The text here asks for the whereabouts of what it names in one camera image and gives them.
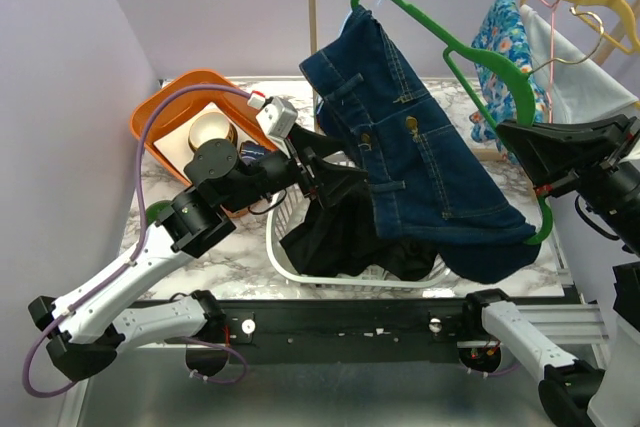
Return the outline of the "black skirt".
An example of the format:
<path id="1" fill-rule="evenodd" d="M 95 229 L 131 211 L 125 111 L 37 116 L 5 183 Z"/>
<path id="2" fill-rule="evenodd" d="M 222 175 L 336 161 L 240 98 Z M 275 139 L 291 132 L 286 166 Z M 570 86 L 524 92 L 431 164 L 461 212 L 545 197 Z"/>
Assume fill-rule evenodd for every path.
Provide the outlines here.
<path id="1" fill-rule="evenodd" d="M 415 282 L 432 272 L 438 257 L 429 242 L 380 238 L 365 191 L 353 191 L 330 208 L 311 201 L 302 222 L 280 245 L 297 273 L 315 277 L 355 277 L 377 265 L 402 281 Z"/>

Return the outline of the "blue denim shorts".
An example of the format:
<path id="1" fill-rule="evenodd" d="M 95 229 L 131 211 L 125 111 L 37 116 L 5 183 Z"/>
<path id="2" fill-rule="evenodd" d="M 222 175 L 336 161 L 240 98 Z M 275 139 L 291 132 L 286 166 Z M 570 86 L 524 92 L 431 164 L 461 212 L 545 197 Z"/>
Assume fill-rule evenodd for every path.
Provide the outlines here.
<path id="1" fill-rule="evenodd" d="M 368 174 L 377 234 L 426 241 L 456 275 L 495 284 L 533 264 L 521 212 L 474 156 L 372 13 L 355 8 L 339 37 L 300 65 L 316 119 Z"/>

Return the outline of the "blue floral garment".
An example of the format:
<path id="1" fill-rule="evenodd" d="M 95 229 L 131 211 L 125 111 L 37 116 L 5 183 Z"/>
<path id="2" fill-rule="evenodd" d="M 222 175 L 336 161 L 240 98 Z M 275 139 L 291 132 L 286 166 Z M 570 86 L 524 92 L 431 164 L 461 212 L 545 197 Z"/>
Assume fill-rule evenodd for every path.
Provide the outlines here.
<path id="1" fill-rule="evenodd" d="M 516 0 L 494 0 L 471 47 L 491 53 L 496 60 L 491 65 L 474 65 L 484 108 L 469 117 L 472 123 L 471 139 L 476 143 L 494 145 L 504 160 L 517 164 L 517 157 L 507 149 L 495 131 L 498 124 L 518 119 L 519 103 L 516 96 L 522 91 L 512 90 L 508 82 L 516 79 L 519 86 L 528 87 L 535 107 L 535 123 L 546 119 L 549 101 L 545 89 L 531 74 L 532 50 Z"/>

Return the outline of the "green plastic hanger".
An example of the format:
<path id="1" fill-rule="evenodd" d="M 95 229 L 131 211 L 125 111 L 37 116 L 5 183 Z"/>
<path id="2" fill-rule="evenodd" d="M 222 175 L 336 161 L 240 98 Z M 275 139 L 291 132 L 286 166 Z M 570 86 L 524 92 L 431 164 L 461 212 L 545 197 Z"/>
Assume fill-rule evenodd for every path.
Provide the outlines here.
<path id="1" fill-rule="evenodd" d="M 350 0 L 350 8 L 352 11 L 355 11 L 356 8 L 360 6 L 360 1 L 361 0 Z M 451 54 L 455 52 L 473 64 L 479 64 L 487 68 L 502 80 L 515 101 L 516 123 L 525 127 L 532 127 L 535 119 L 534 92 L 528 81 L 533 73 L 522 72 L 512 61 L 496 52 L 473 48 L 463 44 L 453 34 L 449 33 L 415 5 L 405 0 L 390 1 L 446 45 L 442 52 L 442 57 L 446 65 L 474 102 L 482 117 L 489 123 L 502 145 L 507 148 L 509 153 L 518 159 L 521 168 L 524 168 L 524 159 L 516 153 L 515 147 L 510 145 L 507 140 L 498 133 L 498 128 L 501 127 L 501 124 L 496 122 L 486 106 L 479 100 L 458 66 L 452 60 Z"/>

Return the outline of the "pink wire hanger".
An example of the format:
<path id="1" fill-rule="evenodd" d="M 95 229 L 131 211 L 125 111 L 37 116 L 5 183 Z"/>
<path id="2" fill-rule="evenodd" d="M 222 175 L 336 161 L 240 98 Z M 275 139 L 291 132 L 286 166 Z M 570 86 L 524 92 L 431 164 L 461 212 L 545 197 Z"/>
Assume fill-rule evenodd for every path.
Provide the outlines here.
<path id="1" fill-rule="evenodd" d="M 561 0 L 556 0 L 553 3 L 549 3 L 547 0 L 538 0 L 545 7 L 547 7 L 550 11 L 550 42 L 549 42 L 549 60 L 546 64 L 540 64 L 538 66 L 538 70 L 543 70 L 547 65 L 549 65 L 549 83 L 545 88 L 545 94 L 548 101 L 548 109 L 546 120 L 551 122 L 553 120 L 553 98 L 552 98 L 552 89 L 554 82 L 554 65 L 555 62 L 555 20 L 556 20 L 556 10 L 558 8 Z"/>

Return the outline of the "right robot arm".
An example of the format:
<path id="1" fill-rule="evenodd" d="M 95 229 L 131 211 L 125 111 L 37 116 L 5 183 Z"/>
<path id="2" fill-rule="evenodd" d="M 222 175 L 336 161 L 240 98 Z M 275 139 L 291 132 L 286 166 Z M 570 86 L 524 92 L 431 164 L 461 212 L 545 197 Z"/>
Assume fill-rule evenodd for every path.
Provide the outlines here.
<path id="1" fill-rule="evenodd" d="M 586 224 L 597 215 L 612 237 L 639 254 L 639 120 L 614 117 L 582 124 L 504 121 L 498 133 L 510 145 L 543 198 L 575 193 Z M 639 423 L 639 263 L 613 266 L 610 286 L 588 293 L 613 339 L 605 368 L 565 351 L 527 320 L 498 289 L 473 292 L 460 326 L 469 337 L 488 335 L 504 345 L 537 384 L 556 426 L 636 426 Z"/>

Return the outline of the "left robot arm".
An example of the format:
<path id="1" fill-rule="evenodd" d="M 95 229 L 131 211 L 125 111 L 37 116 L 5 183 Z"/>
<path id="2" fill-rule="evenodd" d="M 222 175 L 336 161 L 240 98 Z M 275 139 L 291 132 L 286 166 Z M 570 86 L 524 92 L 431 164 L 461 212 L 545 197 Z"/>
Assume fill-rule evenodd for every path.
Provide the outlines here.
<path id="1" fill-rule="evenodd" d="M 38 345 L 71 382 L 92 377 L 130 348 L 173 338 L 209 342 L 219 334 L 224 314 L 209 291 L 142 309 L 133 303 L 170 273 L 207 253 L 235 229 L 229 213 L 296 185 L 323 207 L 337 204 L 367 174 L 332 164 L 341 150 L 335 139 L 298 125 L 284 150 L 250 164 L 226 138 L 212 139 L 194 153 L 185 171 L 191 186 L 177 195 L 141 237 L 82 286 L 53 298 L 40 296 L 28 306 L 40 329 Z"/>

